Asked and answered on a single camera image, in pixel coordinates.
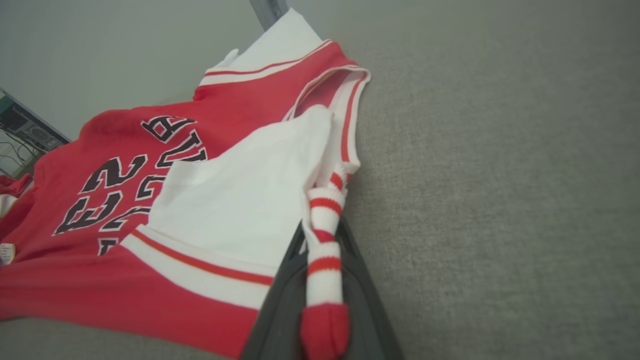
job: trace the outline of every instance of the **white label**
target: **white label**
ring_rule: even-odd
[[[15,257],[15,245],[4,243],[0,244],[0,265],[9,265]]]

